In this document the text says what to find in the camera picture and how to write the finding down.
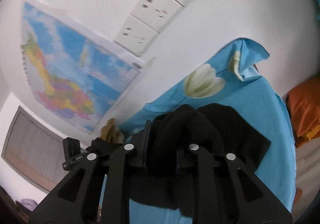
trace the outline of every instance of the map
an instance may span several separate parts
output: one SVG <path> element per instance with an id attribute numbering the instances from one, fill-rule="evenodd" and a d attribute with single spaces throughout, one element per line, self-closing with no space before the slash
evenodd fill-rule
<path id="1" fill-rule="evenodd" d="M 35 99 L 92 132 L 140 71 L 76 30 L 23 5 L 22 59 Z"/>

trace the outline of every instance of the metal rivet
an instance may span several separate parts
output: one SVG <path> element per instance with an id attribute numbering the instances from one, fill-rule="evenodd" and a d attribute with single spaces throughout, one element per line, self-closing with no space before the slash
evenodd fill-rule
<path id="1" fill-rule="evenodd" d="M 233 161 L 233 160 L 235 160 L 235 158 L 236 158 L 235 154 L 232 154 L 232 153 L 227 154 L 227 159 Z"/>
<path id="2" fill-rule="evenodd" d="M 199 146 L 198 145 L 196 145 L 196 144 L 191 144 L 190 146 L 189 146 L 189 148 L 191 149 L 191 150 L 198 150 L 199 149 Z"/>
<path id="3" fill-rule="evenodd" d="M 124 146 L 124 149 L 125 149 L 125 150 L 132 150 L 132 149 L 134 149 L 134 145 L 132 145 L 132 144 L 126 144 L 126 145 Z"/>
<path id="4" fill-rule="evenodd" d="M 97 155 L 94 153 L 87 155 L 87 159 L 90 161 L 95 160 L 96 158 L 97 158 Z"/>

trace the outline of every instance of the poster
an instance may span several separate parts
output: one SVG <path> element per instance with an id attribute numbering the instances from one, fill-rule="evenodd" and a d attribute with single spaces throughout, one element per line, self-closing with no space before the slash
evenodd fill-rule
<path id="1" fill-rule="evenodd" d="M 25 0 L 22 59 L 35 99 L 91 133 L 143 70 L 134 55 L 38 0 Z"/>

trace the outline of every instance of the black cloth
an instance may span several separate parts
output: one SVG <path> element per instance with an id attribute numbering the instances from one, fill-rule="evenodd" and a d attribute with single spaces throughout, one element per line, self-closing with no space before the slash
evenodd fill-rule
<path id="1" fill-rule="evenodd" d="M 270 141 L 232 107 L 216 103 L 197 110 L 182 105 L 174 112 L 156 117 L 152 122 L 149 142 L 148 173 L 132 175 L 131 199 L 156 207 L 179 208 L 187 217 L 193 216 L 194 183 L 190 174 L 175 174 L 177 149 L 187 150 L 190 144 L 196 143 L 216 158 L 233 153 L 241 158 L 248 170 L 255 171 L 270 146 Z M 219 192 L 235 201 L 236 198 L 230 196 L 229 191 L 233 189 L 230 188 L 231 180 L 226 169 L 219 173 Z"/>

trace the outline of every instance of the beige floor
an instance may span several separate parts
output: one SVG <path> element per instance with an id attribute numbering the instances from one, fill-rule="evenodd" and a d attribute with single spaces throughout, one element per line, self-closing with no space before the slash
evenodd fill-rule
<path id="1" fill-rule="evenodd" d="M 292 207 L 294 222 L 305 212 L 320 189 L 320 138 L 296 149 L 296 161 L 296 187 L 301 188 L 303 194 Z"/>

